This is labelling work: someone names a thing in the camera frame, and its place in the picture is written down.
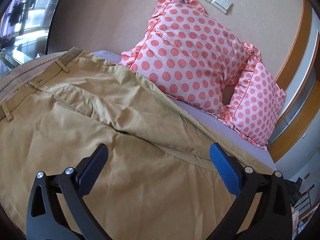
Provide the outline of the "khaki tan pants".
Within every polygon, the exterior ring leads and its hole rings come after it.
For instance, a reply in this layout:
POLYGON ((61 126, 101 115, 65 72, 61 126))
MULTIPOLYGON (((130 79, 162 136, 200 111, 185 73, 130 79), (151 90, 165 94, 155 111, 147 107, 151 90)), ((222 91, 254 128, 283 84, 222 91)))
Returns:
POLYGON ((205 239, 234 201, 210 161, 216 142, 272 174, 147 78, 89 52, 47 55, 1 78, 1 205, 21 231, 37 172, 61 173, 105 144, 85 202, 113 239, 205 239))

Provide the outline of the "large pink polka-dot pillow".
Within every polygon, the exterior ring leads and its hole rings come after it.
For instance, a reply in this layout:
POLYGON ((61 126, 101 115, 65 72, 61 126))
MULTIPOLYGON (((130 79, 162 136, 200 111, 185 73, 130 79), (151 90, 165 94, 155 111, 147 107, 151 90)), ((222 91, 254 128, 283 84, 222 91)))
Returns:
POLYGON ((235 83, 249 51, 197 0, 158 0, 144 38, 122 52, 120 64, 162 92, 219 118, 223 90, 235 83))

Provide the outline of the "wooden headboard frame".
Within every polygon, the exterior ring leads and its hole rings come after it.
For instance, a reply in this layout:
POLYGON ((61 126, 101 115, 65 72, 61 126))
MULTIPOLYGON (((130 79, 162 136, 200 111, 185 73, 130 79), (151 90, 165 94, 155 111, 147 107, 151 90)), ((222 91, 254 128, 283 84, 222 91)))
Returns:
POLYGON ((310 92, 304 88, 313 69, 319 63, 319 18, 308 0, 303 0, 298 31, 289 55, 276 77, 280 88, 286 90, 285 105, 276 123, 283 127, 268 146, 276 163, 303 138, 319 111, 319 77, 310 92))

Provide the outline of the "small pink polka-dot pillow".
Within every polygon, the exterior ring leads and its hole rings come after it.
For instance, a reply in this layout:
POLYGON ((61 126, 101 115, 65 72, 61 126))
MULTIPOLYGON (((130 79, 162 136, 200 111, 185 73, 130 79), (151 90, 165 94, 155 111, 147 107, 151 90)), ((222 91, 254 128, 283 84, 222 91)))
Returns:
POLYGON ((243 45, 249 51, 249 58, 226 106, 223 120, 243 139, 267 149, 286 92, 277 85, 264 66, 259 49, 249 43, 243 45))

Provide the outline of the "white wall light switch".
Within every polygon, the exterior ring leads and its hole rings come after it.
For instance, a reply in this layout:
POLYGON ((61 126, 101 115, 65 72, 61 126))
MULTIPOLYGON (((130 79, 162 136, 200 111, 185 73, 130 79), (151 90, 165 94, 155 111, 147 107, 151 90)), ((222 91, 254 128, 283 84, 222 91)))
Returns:
POLYGON ((212 0, 211 4, 224 14, 227 14, 232 6, 232 3, 229 0, 212 0))

